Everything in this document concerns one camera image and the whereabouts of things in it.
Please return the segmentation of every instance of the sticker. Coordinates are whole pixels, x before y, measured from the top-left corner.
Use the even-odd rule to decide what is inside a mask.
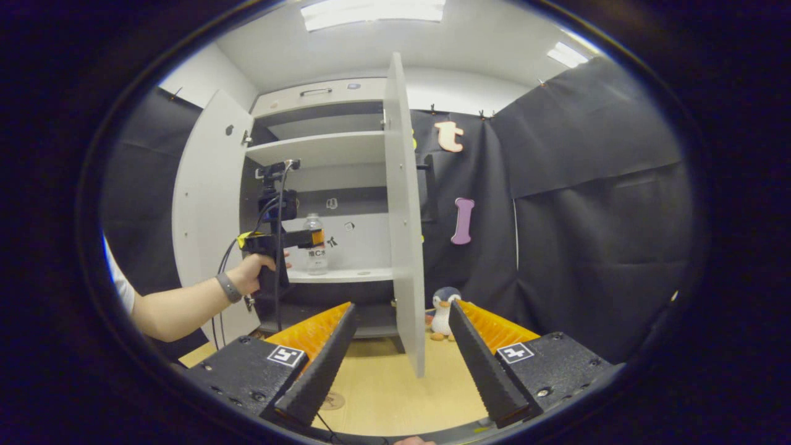
[[[456,207],[458,208],[456,232],[450,238],[450,242],[456,245],[467,244],[472,241],[470,238],[470,215],[472,215],[472,208],[475,207],[475,201],[468,198],[456,198]]]
[[[333,409],[341,408],[346,401],[343,399],[343,396],[338,393],[329,392],[327,396],[324,398],[324,403],[321,404],[321,408],[324,411],[331,411]]]
[[[535,355],[533,351],[528,349],[522,343],[503,346],[502,348],[498,348],[497,352],[507,364],[516,363],[519,360],[524,360]]]
[[[303,351],[294,348],[287,348],[286,346],[278,346],[267,357],[268,360],[286,365],[287,367],[295,367],[299,363],[299,359],[305,354]]]

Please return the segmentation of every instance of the stuffed penguin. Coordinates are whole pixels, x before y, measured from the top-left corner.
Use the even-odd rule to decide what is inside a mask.
[[[431,340],[444,340],[447,336],[448,340],[456,341],[453,334],[450,332],[450,304],[453,300],[461,300],[461,292],[455,287],[443,287],[442,289],[434,292],[433,304],[437,312],[431,320]]]

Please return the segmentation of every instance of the yellow tape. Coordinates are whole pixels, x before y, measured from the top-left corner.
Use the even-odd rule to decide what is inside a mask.
[[[252,232],[246,232],[237,237],[237,242],[239,243],[239,249],[244,248],[244,239],[250,236]]]

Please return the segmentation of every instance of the watch strap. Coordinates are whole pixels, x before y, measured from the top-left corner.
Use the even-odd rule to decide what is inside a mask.
[[[228,297],[228,301],[235,303],[242,299],[242,294],[239,292],[239,289],[231,283],[231,279],[228,278],[225,272],[221,272],[217,275],[217,281],[220,282],[220,286],[225,292],[225,296]]]

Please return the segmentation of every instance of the hand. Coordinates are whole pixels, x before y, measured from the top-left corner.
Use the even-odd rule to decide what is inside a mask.
[[[406,439],[399,440],[393,445],[437,445],[433,440],[430,442],[425,442],[423,439],[413,435],[412,437],[407,437]]]
[[[283,256],[288,257],[289,253],[284,250]],[[225,274],[228,275],[231,283],[237,287],[239,293],[242,295],[249,295],[261,288],[261,285],[258,283],[258,274],[261,272],[263,266],[268,267],[269,270],[274,272],[274,260],[272,257],[253,253],[248,255],[238,266],[227,271]],[[286,268],[290,267],[291,263],[286,263]]]

